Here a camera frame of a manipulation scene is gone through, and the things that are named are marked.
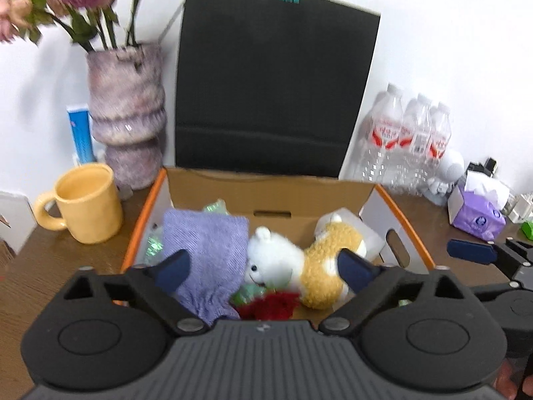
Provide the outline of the person's right hand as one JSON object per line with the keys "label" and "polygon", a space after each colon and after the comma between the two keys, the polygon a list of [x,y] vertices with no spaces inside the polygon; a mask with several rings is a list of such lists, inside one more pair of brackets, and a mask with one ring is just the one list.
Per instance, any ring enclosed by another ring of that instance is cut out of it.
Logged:
{"label": "person's right hand", "polygon": [[514,400],[519,392],[519,387],[513,379],[514,375],[515,372],[512,365],[507,360],[504,360],[493,383],[493,387],[507,400]]}

